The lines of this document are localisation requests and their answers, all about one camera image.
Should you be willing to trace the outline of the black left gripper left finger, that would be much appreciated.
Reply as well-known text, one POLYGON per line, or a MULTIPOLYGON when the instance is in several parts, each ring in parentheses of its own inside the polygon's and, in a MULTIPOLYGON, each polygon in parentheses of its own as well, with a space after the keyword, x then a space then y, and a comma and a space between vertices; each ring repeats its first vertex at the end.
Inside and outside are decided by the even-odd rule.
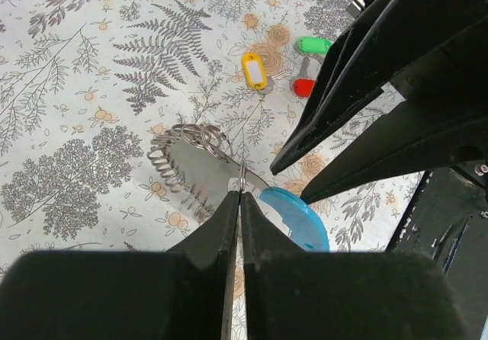
POLYGON ((239 194, 165 252, 38 251, 1 284, 3 339, 228 339, 239 194))

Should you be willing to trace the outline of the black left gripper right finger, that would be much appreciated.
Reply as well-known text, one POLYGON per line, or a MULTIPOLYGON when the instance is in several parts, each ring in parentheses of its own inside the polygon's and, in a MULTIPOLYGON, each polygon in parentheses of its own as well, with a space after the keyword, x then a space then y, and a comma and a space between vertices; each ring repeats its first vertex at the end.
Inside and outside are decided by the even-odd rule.
POLYGON ((240 202, 250 339, 462 339, 440 268, 415 253, 306 252, 240 202))

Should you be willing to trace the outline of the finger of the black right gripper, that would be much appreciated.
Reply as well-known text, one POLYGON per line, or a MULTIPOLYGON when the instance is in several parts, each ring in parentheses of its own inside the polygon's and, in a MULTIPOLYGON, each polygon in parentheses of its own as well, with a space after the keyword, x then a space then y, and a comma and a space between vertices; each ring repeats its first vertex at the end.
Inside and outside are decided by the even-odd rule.
POLYGON ((357 15, 330 47, 299 124, 271 163, 293 165, 374 100, 381 87, 487 18, 487 0, 354 0, 357 15))
POLYGON ((486 103, 404 101, 336 156, 300 197, 311 204, 372 181, 486 158, 486 103))

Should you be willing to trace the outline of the small silver keyring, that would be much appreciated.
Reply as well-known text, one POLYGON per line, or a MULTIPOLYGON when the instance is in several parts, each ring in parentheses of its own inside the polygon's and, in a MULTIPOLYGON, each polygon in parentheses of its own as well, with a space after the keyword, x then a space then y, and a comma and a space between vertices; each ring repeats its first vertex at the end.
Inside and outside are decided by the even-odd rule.
POLYGON ((241 162, 239 164, 239 191, 244 192, 246 189, 246 161, 244 158, 241 158, 241 162))

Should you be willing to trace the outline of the key with yellow tag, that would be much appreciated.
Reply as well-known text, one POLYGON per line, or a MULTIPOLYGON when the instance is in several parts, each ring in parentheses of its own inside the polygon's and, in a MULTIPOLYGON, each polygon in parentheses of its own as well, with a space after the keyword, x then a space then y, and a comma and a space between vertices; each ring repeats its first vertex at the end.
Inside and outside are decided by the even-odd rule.
POLYGON ((265 72, 262 58, 256 53, 246 53, 242 57, 242 66, 247 85, 260 95, 267 95, 273 91, 277 81, 291 74, 290 69, 280 71, 276 75, 268 75, 265 72))

